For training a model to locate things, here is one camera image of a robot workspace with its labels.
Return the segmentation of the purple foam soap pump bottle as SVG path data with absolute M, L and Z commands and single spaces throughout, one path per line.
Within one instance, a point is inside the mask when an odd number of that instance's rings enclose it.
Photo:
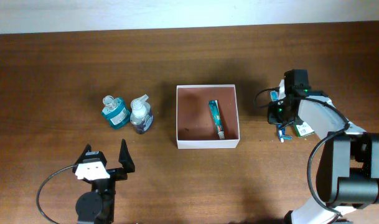
M 154 116 L 151 105 L 147 102 L 147 94 L 134 99 L 131 102 L 130 122 L 138 134 L 144 134 L 151 127 Z

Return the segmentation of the blue disposable razor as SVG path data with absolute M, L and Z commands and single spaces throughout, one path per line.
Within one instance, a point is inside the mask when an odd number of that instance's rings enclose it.
M 281 142 L 292 140 L 292 136 L 286 134 L 286 128 L 277 126 L 278 138 Z

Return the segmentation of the green white soap packet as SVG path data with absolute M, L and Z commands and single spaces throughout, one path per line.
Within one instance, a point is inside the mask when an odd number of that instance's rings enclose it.
M 294 130 L 299 138 L 314 134 L 314 130 L 306 122 L 294 125 Z

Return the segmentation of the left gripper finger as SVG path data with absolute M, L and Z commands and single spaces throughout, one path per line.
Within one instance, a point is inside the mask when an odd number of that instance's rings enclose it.
M 122 168 L 124 169 L 126 173 L 135 172 L 135 165 L 129 154 L 125 139 L 122 139 L 121 141 L 118 162 L 121 164 Z
M 83 160 L 85 159 L 86 153 L 91 152 L 91 145 L 87 144 L 83 150 L 83 152 L 80 154 L 78 159 L 75 162 L 75 165 L 81 164 Z

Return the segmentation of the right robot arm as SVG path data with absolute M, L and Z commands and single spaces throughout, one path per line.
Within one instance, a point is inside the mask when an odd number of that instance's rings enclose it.
M 320 138 L 307 162 L 311 197 L 283 222 L 348 223 L 346 214 L 379 204 L 379 133 L 356 126 L 326 93 L 313 90 L 306 70 L 286 71 L 275 90 L 268 123 L 281 128 L 307 123 Z

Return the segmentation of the white box pink interior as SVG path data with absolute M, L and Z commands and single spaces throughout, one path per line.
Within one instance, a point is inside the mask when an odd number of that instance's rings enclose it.
M 217 134 L 210 100 L 217 100 L 224 139 Z M 178 85 L 175 121 L 178 149 L 236 148 L 240 125 L 235 85 Z

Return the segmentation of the teal toothpaste tube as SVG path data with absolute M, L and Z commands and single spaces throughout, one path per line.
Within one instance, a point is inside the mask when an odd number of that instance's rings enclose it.
M 215 123 L 217 135 L 218 135 L 220 140 L 224 140 L 225 139 L 225 133 L 224 133 L 224 129 L 223 129 L 222 119 L 220 116 L 220 110 L 218 107 L 218 101 L 217 100 L 210 100 L 208 102 L 208 105 L 210 108 L 210 112 L 212 114 L 213 121 Z

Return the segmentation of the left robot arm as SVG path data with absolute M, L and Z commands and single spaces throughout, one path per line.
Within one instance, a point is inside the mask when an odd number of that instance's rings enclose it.
M 77 179 L 91 185 L 91 190 L 81 195 L 76 202 L 78 223 L 114 222 L 116 183 L 126 180 L 128 174 L 135 171 L 125 140 L 121 141 L 118 162 L 121 167 L 107 169 L 105 155 L 101 151 L 92 151 L 88 144 L 74 163 L 73 173 Z

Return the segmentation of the blue white toothbrush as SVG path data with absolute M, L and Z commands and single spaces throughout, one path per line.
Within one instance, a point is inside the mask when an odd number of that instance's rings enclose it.
M 276 90 L 273 90 L 270 92 L 270 97 L 271 97 L 271 101 L 278 101 L 279 100 L 279 96 L 278 96 L 278 92 Z M 284 134 L 285 134 L 285 129 L 280 129 L 281 125 L 280 124 L 277 124 L 276 125 L 276 130 L 277 130 L 277 134 L 278 134 L 278 138 L 280 140 L 281 143 L 284 142 Z

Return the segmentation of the teal mouthwash bottle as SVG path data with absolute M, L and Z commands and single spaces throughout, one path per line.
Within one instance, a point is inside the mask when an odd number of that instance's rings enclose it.
M 105 96 L 103 104 L 104 108 L 101 114 L 113 129 L 122 128 L 129 122 L 131 112 L 127 109 L 126 103 L 121 97 Z

